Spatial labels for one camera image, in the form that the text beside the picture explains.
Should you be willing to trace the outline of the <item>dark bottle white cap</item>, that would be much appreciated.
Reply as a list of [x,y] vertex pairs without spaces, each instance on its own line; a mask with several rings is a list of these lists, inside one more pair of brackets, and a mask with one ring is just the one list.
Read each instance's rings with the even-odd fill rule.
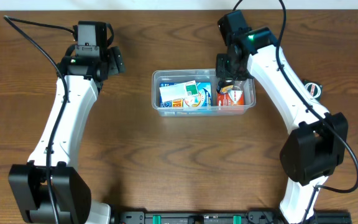
[[217,85],[217,93],[220,95],[226,94],[233,89],[235,85],[234,80],[220,80]]

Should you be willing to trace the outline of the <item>red Panadol ActiFast box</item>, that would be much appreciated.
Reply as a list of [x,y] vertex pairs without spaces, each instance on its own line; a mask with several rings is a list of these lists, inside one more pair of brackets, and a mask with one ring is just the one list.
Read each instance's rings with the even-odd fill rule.
[[242,90],[230,90],[225,94],[217,94],[218,106],[240,106],[244,105],[244,94]]

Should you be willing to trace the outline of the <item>blue Kool Fever box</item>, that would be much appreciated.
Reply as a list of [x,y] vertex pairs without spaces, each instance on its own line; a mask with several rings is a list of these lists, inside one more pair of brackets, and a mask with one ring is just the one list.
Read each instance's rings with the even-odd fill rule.
[[210,82],[196,82],[198,96],[189,98],[180,98],[173,101],[162,102],[160,98],[160,107],[171,108],[192,108],[192,107],[208,107],[212,105],[211,84]]

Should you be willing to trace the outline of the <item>white green Panadol box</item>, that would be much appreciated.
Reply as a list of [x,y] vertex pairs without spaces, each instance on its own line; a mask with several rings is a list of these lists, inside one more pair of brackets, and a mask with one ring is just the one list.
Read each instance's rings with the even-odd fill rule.
[[198,94],[197,85],[194,80],[176,85],[161,86],[159,90],[162,102],[188,98]]

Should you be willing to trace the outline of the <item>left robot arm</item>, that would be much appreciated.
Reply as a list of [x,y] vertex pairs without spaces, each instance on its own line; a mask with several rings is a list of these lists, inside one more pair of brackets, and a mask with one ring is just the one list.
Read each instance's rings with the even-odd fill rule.
[[87,54],[71,46],[57,64],[57,92],[42,137],[8,181],[26,223],[114,223],[112,206],[94,201],[78,173],[86,121],[103,82],[125,72],[119,47]]

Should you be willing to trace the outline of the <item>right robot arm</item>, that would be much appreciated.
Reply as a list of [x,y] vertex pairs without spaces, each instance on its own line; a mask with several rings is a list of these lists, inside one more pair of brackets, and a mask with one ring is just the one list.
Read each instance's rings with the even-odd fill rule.
[[220,25],[219,30],[227,53],[216,59],[217,92],[238,90],[241,81],[252,78],[262,85],[288,131],[280,151],[288,182],[279,209],[287,223],[308,221],[318,191],[343,162],[347,119],[331,114],[308,92],[269,28]]

